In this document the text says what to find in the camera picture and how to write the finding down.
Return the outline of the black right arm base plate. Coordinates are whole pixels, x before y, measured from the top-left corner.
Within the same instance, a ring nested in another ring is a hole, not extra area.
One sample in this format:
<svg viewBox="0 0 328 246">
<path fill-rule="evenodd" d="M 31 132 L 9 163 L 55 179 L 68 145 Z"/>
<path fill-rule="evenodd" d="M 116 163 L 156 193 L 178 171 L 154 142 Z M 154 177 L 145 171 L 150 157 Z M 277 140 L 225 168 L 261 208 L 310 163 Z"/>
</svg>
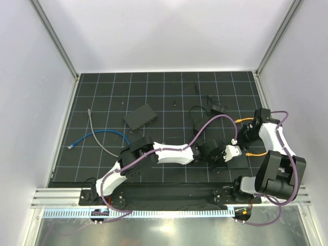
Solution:
<svg viewBox="0 0 328 246">
<path fill-rule="evenodd" d="M 233 187 L 215 188 L 213 190 L 214 201 L 216 204 L 261 204 L 260 197 L 254 197 L 251 194 L 239 192 Z"/>
</svg>

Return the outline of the black network switch box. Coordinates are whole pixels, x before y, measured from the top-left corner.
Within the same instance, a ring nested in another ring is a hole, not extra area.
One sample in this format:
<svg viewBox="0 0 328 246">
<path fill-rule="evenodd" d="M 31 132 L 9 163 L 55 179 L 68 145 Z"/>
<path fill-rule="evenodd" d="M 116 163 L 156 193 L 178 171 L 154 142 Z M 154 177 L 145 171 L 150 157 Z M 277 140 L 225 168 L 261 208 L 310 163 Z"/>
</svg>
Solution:
<svg viewBox="0 0 328 246">
<path fill-rule="evenodd" d="M 157 117 L 153 109 L 145 104 L 123 117 L 131 131 L 138 130 Z"/>
</svg>

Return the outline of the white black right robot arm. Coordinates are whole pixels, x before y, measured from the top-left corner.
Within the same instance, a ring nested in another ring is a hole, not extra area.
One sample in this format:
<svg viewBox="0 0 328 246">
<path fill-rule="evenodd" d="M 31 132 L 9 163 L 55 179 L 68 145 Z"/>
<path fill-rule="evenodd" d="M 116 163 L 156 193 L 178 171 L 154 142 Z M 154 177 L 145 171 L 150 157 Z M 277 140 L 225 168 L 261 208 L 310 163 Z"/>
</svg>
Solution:
<svg viewBox="0 0 328 246">
<path fill-rule="evenodd" d="M 263 195 L 271 203 L 284 206 L 296 197 L 306 168 L 306 161 L 289 147 L 281 124 L 253 121 L 238 132 L 242 148 L 262 140 L 266 155 L 255 177 L 238 177 L 231 198 L 243 203 L 249 196 Z"/>
</svg>

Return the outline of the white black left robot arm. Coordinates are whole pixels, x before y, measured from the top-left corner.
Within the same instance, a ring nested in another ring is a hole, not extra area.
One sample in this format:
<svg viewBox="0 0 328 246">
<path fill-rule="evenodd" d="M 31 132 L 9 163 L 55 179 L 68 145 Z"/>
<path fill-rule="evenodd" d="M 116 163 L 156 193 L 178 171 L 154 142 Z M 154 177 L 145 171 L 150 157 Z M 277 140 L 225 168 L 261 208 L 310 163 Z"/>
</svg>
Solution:
<svg viewBox="0 0 328 246">
<path fill-rule="evenodd" d="M 97 205 L 105 204 L 119 185 L 148 165 L 177 163 L 185 166 L 197 160 L 221 164 L 227 163 L 231 157 L 231 146 L 220 138 L 201 145 L 195 140 L 189 144 L 167 145 L 145 137 L 122 149 L 110 171 L 96 181 L 90 198 Z"/>
</svg>

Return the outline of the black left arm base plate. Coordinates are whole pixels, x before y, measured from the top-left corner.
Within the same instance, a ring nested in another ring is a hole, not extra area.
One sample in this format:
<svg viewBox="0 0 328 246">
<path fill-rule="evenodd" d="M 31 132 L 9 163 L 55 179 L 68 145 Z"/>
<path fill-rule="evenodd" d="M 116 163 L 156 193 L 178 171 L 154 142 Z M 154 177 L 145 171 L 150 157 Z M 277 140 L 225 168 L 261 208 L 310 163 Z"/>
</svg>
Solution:
<svg viewBox="0 0 328 246">
<path fill-rule="evenodd" d="M 106 202 L 111 206 L 119 207 L 125 205 L 124 193 L 118 192 L 109 196 L 104 196 Z M 80 206 L 105 206 L 103 199 L 95 190 L 82 190 L 78 204 Z"/>
</svg>

